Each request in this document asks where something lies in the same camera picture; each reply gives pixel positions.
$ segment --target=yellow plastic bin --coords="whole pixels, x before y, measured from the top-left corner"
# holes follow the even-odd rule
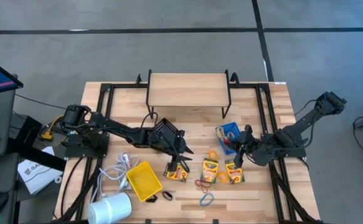
[[[126,175],[141,202],[162,190],[160,181],[147,161],[132,168]]]

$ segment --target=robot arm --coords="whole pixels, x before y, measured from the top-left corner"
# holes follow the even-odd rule
[[[88,113],[91,113],[91,117],[87,121],[85,116]],[[106,131],[124,138],[134,147],[150,147],[172,156],[171,165],[169,166],[170,171],[175,171],[177,163],[180,162],[183,168],[189,172],[189,168],[184,161],[190,159],[179,155],[184,152],[193,154],[186,146],[186,141],[183,138],[184,131],[178,130],[165,118],[152,128],[143,128],[142,125],[138,128],[131,128],[105,118],[100,113],[92,112],[87,106],[70,105],[64,114],[61,125],[64,129],[77,133],[71,134],[68,142],[63,143],[67,149],[72,150],[73,148],[79,152],[85,150],[86,153],[95,153],[94,155],[97,155],[97,157],[99,155],[105,156],[106,150],[104,149],[107,147],[107,143],[105,145],[105,133],[102,133],[102,131]]]
[[[235,165],[241,167],[243,155],[246,154],[255,164],[265,166],[275,157],[282,157],[289,151],[308,146],[308,144],[304,145],[308,139],[301,139],[301,133],[314,126],[314,123],[323,116],[341,113],[347,102],[333,92],[325,92],[315,101],[314,108],[295,124],[276,130],[274,134],[264,136],[262,139],[255,139],[252,135],[252,127],[246,125],[245,131],[242,131],[236,140],[228,143],[228,147],[237,152],[234,159]]]

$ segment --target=wooden tabletop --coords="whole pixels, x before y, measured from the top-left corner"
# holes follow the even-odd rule
[[[88,82],[82,98],[82,105],[96,109],[100,82]],[[285,84],[270,83],[271,98],[276,115],[276,122],[279,128],[293,124],[295,117]],[[167,179],[163,176],[165,165],[171,157],[158,153],[153,149],[137,149],[130,146],[124,139],[117,136],[110,136],[110,146],[108,156],[103,161],[103,167],[108,167],[115,163],[115,157],[123,151],[128,151],[132,155],[138,155],[140,161],[148,161],[161,181],[163,190],[172,193],[173,201],[164,199],[158,193],[158,200],[155,203],[140,202],[136,194],[129,190],[133,211],[131,216],[124,223],[144,223],[145,219],[152,219],[153,223],[212,223],[213,219],[219,219],[220,223],[276,223],[276,208],[274,203],[273,189],[271,187],[270,173],[267,167],[260,167],[252,164],[248,159],[244,159],[242,166],[245,182],[241,184],[216,183],[211,186],[209,192],[215,197],[212,204],[201,207],[199,200],[204,195],[200,188],[196,187],[194,181],[200,178],[202,163],[207,153],[211,150],[217,151],[220,157],[220,171],[225,171],[225,159],[233,156],[226,156],[219,144],[215,127],[221,124],[235,121],[239,128],[243,130],[246,124],[250,124],[256,138],[262,131],[260,117],[257,107],[257,98],[253,89],[231,89],[232,106],[225,119],[222,119],[217,108],[175,108],[161,107],[155,111],[159,114],[159,119],[167,118],[178,129],[186,131],[185,139],[187,145],[195,154],[186,154],[192,158],[188,161],[191,169],[186,183]],[[263,104],[267,109],[265,95],[262,93]],[[119,121],[131,127],[140,126],[142,118],[147,114],[145,105],[145,88],[122,88],[115,89],[113,104],[111,109],[111,119]],[[268,111],[266,121],[271,131]],[[147,119],[144,126],[152,126],[153,121]],[[55,214],[60,216],[60,204],[64,183],[68,179],[70,170],[77,159],[67,162],[64,172],[64,179],[59,193],[59,199],[55,208]],[[299,160],[286,158],[286,168],[290,180],[291,191],[314,218],[319,219],[319,213],[313,194],[307,167]],[[65,209],[70,206],[75,197],[79,194],[82,183],[85,159],[78,165],[73,174],[65,196]],[[118,188],[117,181],[104,179],[103,191],[106,194],[115,192]],[[85,207],[91,196],[87,197]],[[283,201],[283,211],[285,218],[288,218],[286,200],[281,193]]]
[[[150,106],[228,106],[225,73],[152,73]]]

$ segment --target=crayola box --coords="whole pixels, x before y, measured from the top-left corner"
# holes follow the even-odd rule
[[[185,171],[180,164],[177,164],[177,169],[175,172],[168,171],[169,164],[166,166],[166,170],[163,173],[163,176],[170,178],[172,180],[179,180],[185,182],[187,180],[188,173]]]
[[[216,183],[217,171],[219,170],[219,162],[212,159],[205,159],[202,166],[201,180],[206,180],[210,183]]]
[[[233,159],[225,161],[225,167],[227,168],[227,174],[230,177],[230,181],[233,184],[245,182],[243,172],[241,168],[237,168]]]

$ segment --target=blue rubber band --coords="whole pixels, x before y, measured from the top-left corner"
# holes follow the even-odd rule
[[[210,200],[210,201],[209,201],[209,202],[207,202],[207,203],[202,203],[202,202],[205,200],[206,196],[208,196],[208,195],[212,196],[212,200]],[[202,207],[206,207],[206,206],[210,205],[210,204],[213,202],[213,200],[214,200],[214,196],[213,196],[211,193],[207,193],[207,194],[205,194],[205,195],[202,197],[202,199],[200,200],[199,204],[200,204]]]

